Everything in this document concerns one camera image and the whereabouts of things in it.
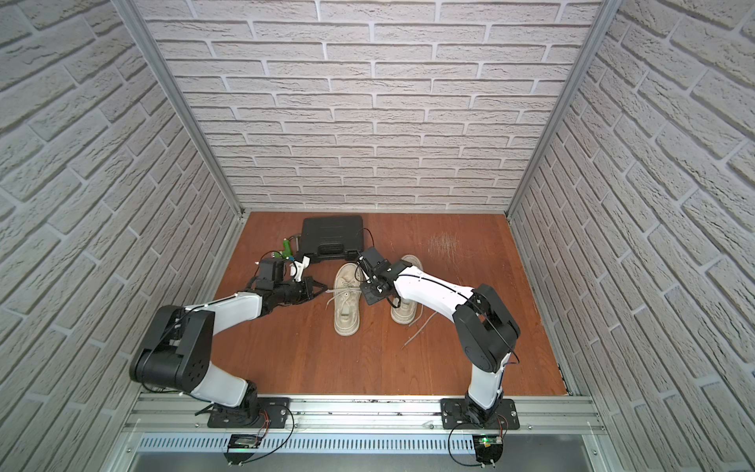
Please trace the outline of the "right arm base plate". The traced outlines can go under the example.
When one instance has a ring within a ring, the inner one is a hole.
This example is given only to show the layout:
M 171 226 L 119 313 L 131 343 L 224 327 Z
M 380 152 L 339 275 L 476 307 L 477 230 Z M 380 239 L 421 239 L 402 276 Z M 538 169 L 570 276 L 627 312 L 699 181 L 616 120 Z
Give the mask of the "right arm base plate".
M 490 409 L 483 409 L 469 397 L 446 397 L 440 400 L 440 419 L 444 430 L 467 425 L 470 428 L 493 430 L 503 427 L 519 430 L 520 423 L 515 403 L 500 398 Z

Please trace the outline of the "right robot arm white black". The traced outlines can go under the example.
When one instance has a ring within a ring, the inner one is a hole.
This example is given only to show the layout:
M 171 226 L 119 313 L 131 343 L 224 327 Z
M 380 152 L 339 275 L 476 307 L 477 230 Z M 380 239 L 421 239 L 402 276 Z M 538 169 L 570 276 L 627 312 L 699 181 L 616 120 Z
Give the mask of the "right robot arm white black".
M 374 247 L 359 256 L 358 266 L 365 275 L 360 289 L 370 305 L 393 296 L 402 304 L 426 306 L 454 324 L 472 364 L 462 419 L 475 426 L 489 422 L 503 399 L 503 375 L 521 334 L 497 291 L 487 284 L 456 285 L 407 261 L 391 263 Z

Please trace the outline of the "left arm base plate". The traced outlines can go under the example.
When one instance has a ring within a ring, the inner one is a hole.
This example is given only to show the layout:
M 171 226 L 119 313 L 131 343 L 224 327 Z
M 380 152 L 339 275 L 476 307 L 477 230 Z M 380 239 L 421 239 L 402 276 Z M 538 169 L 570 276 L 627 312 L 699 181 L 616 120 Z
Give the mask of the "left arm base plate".
M 208 428 L 216 429 L 283 429 L 290 417 L 290 397 L 263 396 L 245 399 L 238 407 L 214 405 Z

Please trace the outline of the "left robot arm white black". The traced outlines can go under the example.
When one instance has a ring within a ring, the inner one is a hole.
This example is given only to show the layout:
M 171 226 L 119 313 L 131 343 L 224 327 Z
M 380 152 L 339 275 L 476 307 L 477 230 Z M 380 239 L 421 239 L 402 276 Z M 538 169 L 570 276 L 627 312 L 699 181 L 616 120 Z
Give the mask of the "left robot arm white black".
M 131 380 L 146 389 L 186 393 L 210 406 L 210 428 L 268 425 L 254 383 L 212 363 L 212 342 L 220 332 L 267 316 L 274 309 L 300 305 L 328 287 L 300 269 L 287 279 L 285 261 L 267 258 L 244 290 L 193 306 L 157 309 L 129 368 Z

